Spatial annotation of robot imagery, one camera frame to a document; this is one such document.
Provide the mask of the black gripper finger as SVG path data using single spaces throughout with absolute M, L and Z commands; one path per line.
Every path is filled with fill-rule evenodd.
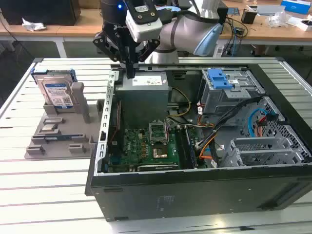
M 144 42 L 133 42 L 131 47 L 131 78 L 135 77 L 137 64 L 144 62 L 149 55 L 159 46 L 158 39 Z
M 119 61 L 126 71 L 126 77 L 132 78 L 132 62 L 130 60 L 129 47 L 126 45 L 126 37 L 120 31 L 114 31 L 110 34 L 101 31 L 94 37 L 93 44 L 112 61 Z

